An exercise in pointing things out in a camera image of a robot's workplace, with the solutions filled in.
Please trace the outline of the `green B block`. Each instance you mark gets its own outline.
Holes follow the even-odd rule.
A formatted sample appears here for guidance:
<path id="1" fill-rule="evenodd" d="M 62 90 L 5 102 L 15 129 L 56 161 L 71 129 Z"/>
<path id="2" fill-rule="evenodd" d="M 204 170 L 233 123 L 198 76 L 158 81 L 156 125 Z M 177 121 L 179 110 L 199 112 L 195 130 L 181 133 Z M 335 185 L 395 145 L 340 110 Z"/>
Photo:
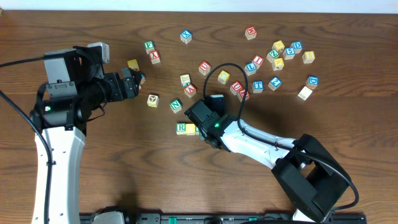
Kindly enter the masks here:
<path id="1" fill-rule="evenodd" d="M 197 126 L 195 126 L 195 134 L 196 135 L 200 135 L 200 131 L 199 131 L 199 128 Z"/>

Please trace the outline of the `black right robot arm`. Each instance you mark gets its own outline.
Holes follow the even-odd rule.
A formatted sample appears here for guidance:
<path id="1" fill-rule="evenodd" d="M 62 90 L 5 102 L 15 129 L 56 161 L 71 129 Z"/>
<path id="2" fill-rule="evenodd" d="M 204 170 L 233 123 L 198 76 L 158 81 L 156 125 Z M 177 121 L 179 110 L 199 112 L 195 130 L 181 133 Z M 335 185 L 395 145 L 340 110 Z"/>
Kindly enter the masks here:
<path id="1" fill-rule="evenodd" d="M 248 156 L 270 168 L 297 209 L 295 221 L 322 223 L 337 210 L 337 201 L 353 183 L 316 138 L 275 136 L 224 108 L 224 97 L 213 95 L 198 100 L 185 115 L 213 148 Z"/>

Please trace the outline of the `green R block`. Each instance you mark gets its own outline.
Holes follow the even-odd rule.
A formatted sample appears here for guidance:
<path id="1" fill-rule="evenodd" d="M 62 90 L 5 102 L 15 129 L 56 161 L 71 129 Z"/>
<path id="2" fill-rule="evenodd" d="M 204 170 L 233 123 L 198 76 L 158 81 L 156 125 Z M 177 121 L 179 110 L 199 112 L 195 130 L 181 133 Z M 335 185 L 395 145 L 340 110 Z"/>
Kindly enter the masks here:
<path id="1" fill-rule="evenodd" d="M 177 123 L 175 127 L 177 135 L 185 135 L 186 134 L 186 124 L 185 123 Z"/>

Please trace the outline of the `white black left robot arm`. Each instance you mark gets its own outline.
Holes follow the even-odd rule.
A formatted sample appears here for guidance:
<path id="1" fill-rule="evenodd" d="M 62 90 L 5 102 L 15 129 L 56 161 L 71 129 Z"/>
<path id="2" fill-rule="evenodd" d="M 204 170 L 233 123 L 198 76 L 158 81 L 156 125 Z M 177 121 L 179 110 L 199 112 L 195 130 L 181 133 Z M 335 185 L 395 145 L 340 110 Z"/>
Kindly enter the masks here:
<path id="1" fill-rule="evenodd" d="M 48 52 L 43 61 L 47 82 L 30 112 L 38 158 L 32 223 L 79 223 L 80 160 L 91 114 L 135 98 L 143 74 L 131 68 L 106 73 L 103 42 Z"/>

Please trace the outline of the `blue T block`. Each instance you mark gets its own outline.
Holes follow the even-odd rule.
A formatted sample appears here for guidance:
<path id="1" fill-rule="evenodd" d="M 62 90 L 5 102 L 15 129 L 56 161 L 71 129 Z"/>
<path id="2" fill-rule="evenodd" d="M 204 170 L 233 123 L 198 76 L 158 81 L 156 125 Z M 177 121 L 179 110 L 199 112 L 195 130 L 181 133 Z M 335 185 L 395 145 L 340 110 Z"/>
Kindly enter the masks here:
<path id="1" fill-rule="evenodd" d="M 256 80 L 252 83 L 252 92 L 261 93 L 264 90 L 264 82 L 262 80 Z"/>

